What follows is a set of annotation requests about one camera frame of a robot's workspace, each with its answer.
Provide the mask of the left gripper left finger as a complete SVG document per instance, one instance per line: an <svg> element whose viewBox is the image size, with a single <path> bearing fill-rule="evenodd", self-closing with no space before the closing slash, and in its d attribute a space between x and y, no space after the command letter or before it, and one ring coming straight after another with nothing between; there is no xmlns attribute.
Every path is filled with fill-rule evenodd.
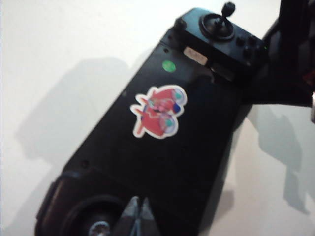
<svg viewBox="0 0 315 236"><path fill-rule="evenodd" d="M139 197L134 196L125 207L117 224L118 236L137 236L139 216Z"/></svg>

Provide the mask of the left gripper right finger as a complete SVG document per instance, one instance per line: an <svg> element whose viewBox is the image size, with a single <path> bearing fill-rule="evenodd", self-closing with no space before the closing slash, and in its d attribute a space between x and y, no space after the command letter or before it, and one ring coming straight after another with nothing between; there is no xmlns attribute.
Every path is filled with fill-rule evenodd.
<svg viewBox="0 0 315 236"><path fill-rule="evenodd" d="M137 236L157 236L158 226L153 215L149 199L146 197L140 208L139 216L136 220Z"/></svg>

